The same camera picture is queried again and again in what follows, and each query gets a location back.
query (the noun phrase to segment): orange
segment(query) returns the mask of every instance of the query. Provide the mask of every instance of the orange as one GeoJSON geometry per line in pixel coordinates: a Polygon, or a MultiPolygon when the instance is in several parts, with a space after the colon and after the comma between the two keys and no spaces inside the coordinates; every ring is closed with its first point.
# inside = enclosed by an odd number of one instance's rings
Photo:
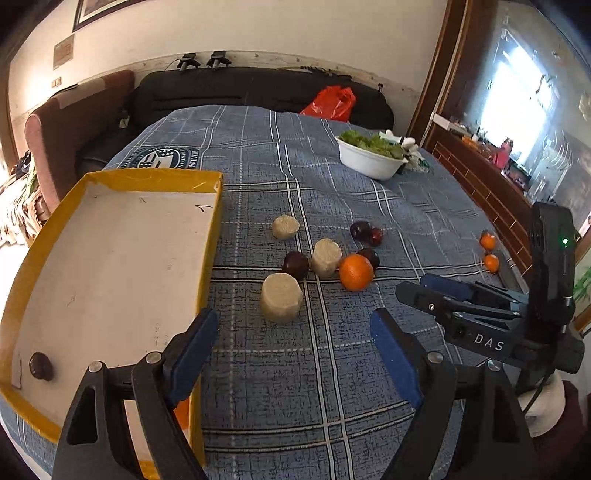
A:
{"type": "Polygon", "coordinates": [[[177,408],[174,409],[174,416],[177,417],[177,422],[181,430],[189,428],[189,399],[178,402],[177,408]]]}
{"type": "Polygon", "coordinates": [[[340,263],[339,277],[347,290],[363,290],[374,279],[374,268],[363,255],[349,255],[340,263]]]}
{"type": "Polygon", "coordinates": [[[496,239],[495,236],[486,230],[482,232],[480,236],[480,245],[487,252],[492,252],[495,249],[496,239]]]}
{"type": "Polygon", "coordinates": [[[499,259],[496,255],[487,255],[484,257],[484,266],[491,273],[497,273],[499,271],[499,259]]]}

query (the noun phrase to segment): blue gripper pad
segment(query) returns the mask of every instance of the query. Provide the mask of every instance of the blue gripper pad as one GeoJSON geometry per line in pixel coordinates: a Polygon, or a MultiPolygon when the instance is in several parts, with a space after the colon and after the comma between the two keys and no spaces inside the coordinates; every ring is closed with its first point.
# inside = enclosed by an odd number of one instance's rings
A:
{"type": "Polygon", "coordinates": [[[425,273],[421,277],[421,286],[438,291],[443,295],[459,301],[469,301],[473,295],[470,285],[457,280],[442,278],[431,273],[425,273]]]}
{"type": "Polygon", "coordinates": [[[369,319],[371,337],[382,357],[382,362],[394,381],[396,390],[404,400],[410,403],[415,410],[418,410],[423,404],[423,393],[419,385],[418,373],[390,331],[387,323],[392,320],[391,317],[390,319],[388,317],[390,315],[385,309],[378,309],[372,313],[369,319]]]}
{"type": "Polygon", "coordinates": [[[171,405],[188,398],[197,381],[203,364],[217,340],[219,324],[217,314],[212,309],[202,309],[193,324],[183,335],[188,336],[183,352],[175,362],[170,375],[170,391],[167,398],[171,405]]]}

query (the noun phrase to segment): clothing pile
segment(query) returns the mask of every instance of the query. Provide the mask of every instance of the clothing pile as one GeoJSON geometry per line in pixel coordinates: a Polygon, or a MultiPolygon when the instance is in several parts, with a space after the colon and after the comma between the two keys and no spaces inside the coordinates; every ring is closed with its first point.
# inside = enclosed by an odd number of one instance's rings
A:
{"type": "Polygon", "coordinates": [[[48,217],[35,164],[27,152],[0,186],[0,246],[30,246],[48,217]]]}

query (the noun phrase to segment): white bowl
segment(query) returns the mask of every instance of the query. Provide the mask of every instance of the white bowl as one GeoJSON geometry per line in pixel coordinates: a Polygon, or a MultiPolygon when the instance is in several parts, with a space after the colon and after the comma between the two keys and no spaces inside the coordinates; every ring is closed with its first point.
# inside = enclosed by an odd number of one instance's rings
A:
{"type": "Polygon", "coordinates": [[[336,138],[339,143],[340,162],[349,168],[374,180],[388,180],[398,171],[398,169],[408,163],[406,158],[396,160],[395,158],[384,157],[377,153],[354,147],[336,138]]]}

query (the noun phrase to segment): green lettuce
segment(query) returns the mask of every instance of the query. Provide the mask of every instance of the green lettuce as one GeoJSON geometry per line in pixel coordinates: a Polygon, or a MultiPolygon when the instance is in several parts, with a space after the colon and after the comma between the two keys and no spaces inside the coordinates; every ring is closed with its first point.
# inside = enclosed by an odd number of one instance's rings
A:
{"type": "Polygon", "coordinates": [[[347,130],[339,136],[339,139],[349,145],[383,155],[384,157],[395,158],[396,160],[402,160],[404,158],[402,146],[399,144],[392,145],[389,141],[380,138],[379,134],[373,134],[368,138],[355,130],[347,130]]]}

